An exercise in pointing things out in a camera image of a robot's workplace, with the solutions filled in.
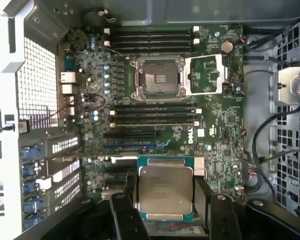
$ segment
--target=dell logo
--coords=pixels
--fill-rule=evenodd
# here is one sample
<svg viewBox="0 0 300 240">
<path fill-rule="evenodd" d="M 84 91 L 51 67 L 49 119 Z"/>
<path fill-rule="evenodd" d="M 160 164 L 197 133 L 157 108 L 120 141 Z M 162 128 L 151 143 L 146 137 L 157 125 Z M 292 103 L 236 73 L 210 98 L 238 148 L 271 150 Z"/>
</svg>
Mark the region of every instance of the dell logo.
<svg viewBox="0 0 300 240">
<path fill-rule="evenodd" d="M 194 128 L 188 130 L 188 144 L 194 144 Z"/>
</svg>

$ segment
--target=black pcie slot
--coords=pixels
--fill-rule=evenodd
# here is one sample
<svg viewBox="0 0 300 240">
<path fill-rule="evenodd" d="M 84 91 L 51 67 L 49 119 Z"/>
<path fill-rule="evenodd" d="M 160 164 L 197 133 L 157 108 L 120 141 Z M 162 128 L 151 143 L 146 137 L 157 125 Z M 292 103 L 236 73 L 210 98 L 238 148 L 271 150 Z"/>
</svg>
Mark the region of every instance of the black pcie slot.
<svg viewBox="0 0 300 240">
<path fill-rule="evenodd" d="M 170 103 L 162 103 L 162 104 L 136 104 L 136 105 L 116 105 L 115 109 L 151 109 L 151 108 L 169 108 L 172 109 L 174 107 L 177 108 L 195 108 L 197 107 L 197 103 L 185 103 L 185 102 L 170 102 Z"/>
<path fill-rule="evenodd" d="M 165 53 L 165 54 L 183 54 L 183 53 L 190 53 L 194 51 L 193 47 L 181 47 L 181 48 L 159 48 L 159 47 L 152 47 L 152 48 L 112 48 L 114 51 L 117 51 L 120 54 L 152 54 L 152 53 Z"/>
<path fill-rule="evenodd" d="M 190 30 L 173 30 L 173 31 L 113 31 L 111 35 L 114 35 L 116 37 L 121 36 L 136 36 L 136 35 L 192 35 L 192 32 Z"/>
<path fill-rule="evenodd" d="M 114 42 L 112 44 L 113 48 L 151 48 L 151 47 L 191 47 L 193 46 L 192 43 L 190 41 L 186 41 L 186 42 L 166 42 L 166 41 L 148 41 L 148 42 L 139 42 L 139 41 L 135 41 L 132 43 L 128 43 L 128 42 Z"/>
<path fill-rule="evenodd" d="M 155 138 L 155 131 L 136 131 L 136 132 L 106 132 L 103 134 L 105 139 L 130 139 L 130 138 Z"/>
<path fill-rule="evenodd" d="M 149 115 L 139 115 L 134 114 L 133 112 L 131 114 L 120 114 L 120 115 L 113 115 L 111 116 L 111 120 L 116 119 L 164 119 L 164 118 L 191 118 L 196 116 L 195 113 L 186 112 L 186 113 L 158 113 L 158 114 L 149 114 Z"/>
<path fill-rule="evenodd" d="M 164 114 L 164 113 L 176 113 L 176 114 L 189 114 L 191 113 L 192 111 L 194 111 L 195 108 L 189 108 L 189 109 L 185 109 L 185 108 L 179 108 L 179 109 L 164 109 L 164 108 L 152 108 L 152 109 L 131 109 L 131 110 L 128 110 L 128 109 L 117 109 L 115 110 L 115 113 L 116 113 L 116 116 L 117 115 L 126 115 L 126 114 L 131 114 L 131 112 L 133 114 Z"/>
<path fill-rule="evenodd" d="M 148 41 L 156 41 L 156 42 L 189 42 L 192 40 L 189 36 L 140 36 L 140 37 L 119 37 L 119 38 L 111 38 L 110 41 L 112 44 L 117 43 L 129 43 L 129 42 L 148 42 Z"/>
<path fill-rule="evenodd" d="M 114 119 L 113 123 L 116 125 L 147 125 L 147 124 L 185 124 L 185 123 L 193 123 L 197 119 L 194 117 L 168 117 L 168 118 L 145 118 L 145 119 Z"/>
</svg>

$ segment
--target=wire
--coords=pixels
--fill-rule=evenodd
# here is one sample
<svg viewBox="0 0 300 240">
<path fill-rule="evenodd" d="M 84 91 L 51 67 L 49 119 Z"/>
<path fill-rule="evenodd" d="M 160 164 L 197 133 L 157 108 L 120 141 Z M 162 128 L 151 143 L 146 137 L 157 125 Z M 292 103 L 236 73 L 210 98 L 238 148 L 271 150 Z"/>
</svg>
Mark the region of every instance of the wire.
<svg viewBox="0 0 300 240">
<path fill-rule="evenodd" d="M 237 144 L 237 142 L 238 142 L 241 138 L 243 138 L 246 134 L 247 134 L 247 131 L 244 130 L 239 136 L 237 136 L 237 137 L 231 142 L 231 150 L 232 150 L 232 152 L 233 152 L 233 155 L 234 155 L 237 159 L 239 159 L 239 161 L 244 162 L 244 163 L 250 163 L 248 160 L 245 160 L 245 159 L 241 156 L 241 154 L 238 154 L 237 151 L 236 151 L 236 144 Z"/>
<path fill-rule="evenodd" d="M 266 56 L 266 55 L 265 56 L 244 56 L 243 59 L 247 61 L 269 61 L 281 66 L 287 66 L 289 64 L 284 61 L 280 61 L 273 56 Z"/>
<path fill-rule="evenodd" d="M 272 199 L 273 199 L 274 202 L 277 200 L 276 190 L 275 190 L 275 187 L 269 181 L 269 179 L 267 178 L 267 176 L 265 175 L 265 173 L 264 173 L 264 171 L 262 169 L 261 162 L 260 162 L 260 159 L 259 159 L 259 156 L 258 156 L 258 152 L 257 152 L 257 138 L 258 138 L 258 135 L 260 134 L 260 132 L 262 131 L 262 129 L 264 129 L 264 127 L 267 126 L 269 123 L 271 123 L 273 120 L 275 120 L 277 118 L 280 118 L 280 117 L 286 117 L 288 115 L 295 114 L 295 113 L 298 113 L 298 112 L 300 112 L 300 105 L 296 109 L 294 109 L 292 111 L 289 111 L 289 112 L 280 112 L 280 113 L 272 115 L 271 117 L 269 117 L 267 120 L 265 120 L 257 128 L 257 130 L 255 131 L 255 133 L 253 135 L 253 139 L 252 139 L 252 157 L 253 157 L 253 161 L 254 161 L 254 164 L 255 164 L 255 166 L 256 166 L 256 168 L 258 170 L 258 173 L 261 175 L 261 177 L 263 178 L 263 180 L 268 184 L 268 186 L 269 186 L 269 188 L 271 190 Z"/>
<path fill-rule="evenodd" d="M 278 154 L 275 154 L 269 158 L 263 158 L 263 157 L 260 157 L 260 163 L 261 164 L 264 164 L 264 163 L 267 163 L 271 160 L 274 160 L 274 159 L 277 159 L 277 158 L 280 158 L 284 155 L 287 155 L 287 154 L 293 154 L 293 153 L 300 153 L 300 149 L 292 149 L 292 150 L 288 150 L 288 151 L 281 151 L 279 152 Z"/>
<path fill-rule="evenodd" d="M 275 38 L 277 36 L 275 36 L 275 38 L 273 38 L 271 41 L 272 43 L 270 44 L 270 46 L 266 47 L 266 48 L 262 48 L 262 49 L 258 49 L 259 47 L 265 45 L 267 42 L 265 43 L 262 43 L 262 45 L 255 45 L 255 46 L 250 46 L 249 44 L 246 43 L 246 41 L 244 39 L 241 39 L 241 42 L 243 43 L 243 46 L 250 52 L 256 52 L 256 53 L 261 53 L 261 52 L 264 52 L 264 51 L 268 51 L 268 50 L 271 50 L 273 49 L 274 47 L 282 44 L 286 38 L 288 37 L 288 34 L 289 34 L 289 31 L 290 31 L 290 27 L 287 27 L 287 29 L 284 31 L 284 35 L 282 36 L 282 39 L 280 41 L 277 41 Z"/>
<path fill-rule="evenodd" d="M 272 71 L 269 71 L 269 70 L 263 70 L 263 69 L 251 70 L 251 71 L 248 71 L 248 72 L 246 72 L 245 74 L 243 74 L 243 75 L 240 77 L 240 81 L 241 81 L 242 79 L 244 79 L 247 75 L 254 74 L 254 73 L 266 73 L 266 74 L 270 74 L 270 75 L 273 75 L 273 74 L 274 74 Z"/>
</svg>

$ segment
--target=motherboard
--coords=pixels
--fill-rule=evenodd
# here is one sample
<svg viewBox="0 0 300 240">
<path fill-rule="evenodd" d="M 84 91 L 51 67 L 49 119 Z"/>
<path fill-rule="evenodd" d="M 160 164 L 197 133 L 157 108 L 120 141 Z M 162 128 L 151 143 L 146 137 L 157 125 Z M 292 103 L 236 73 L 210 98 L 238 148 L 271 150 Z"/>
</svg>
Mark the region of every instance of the motherboard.
<svg viewBox="0 0 300 240">
<path fill-rule="evenodd" d="M 194 157 L 211 189 L 241 197 L 232 142 L 244 129 L 240 24 L 74 29 L 67 35 L 78 72 L 84 189 L 121 191 L 136 162 L 111 158 Z M 243 142 L 236 142 L 241 150 Z"/>
</svg>

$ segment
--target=cpu socket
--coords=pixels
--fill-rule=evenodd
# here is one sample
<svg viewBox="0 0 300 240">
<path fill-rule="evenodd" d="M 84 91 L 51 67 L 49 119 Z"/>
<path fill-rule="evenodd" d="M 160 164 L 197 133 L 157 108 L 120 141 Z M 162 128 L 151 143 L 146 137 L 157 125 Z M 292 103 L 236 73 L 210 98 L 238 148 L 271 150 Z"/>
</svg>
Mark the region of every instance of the cpu socket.
<svg viewBox="0 0 300 240">
<path fill-rule="evenodd" d="M 186 97 L 180 83 L 185 59 L 181 56 L 145 56 L 130 61 L 135 68 L 131 98 L 142 102 L 179 101 Z"/>
</svg>

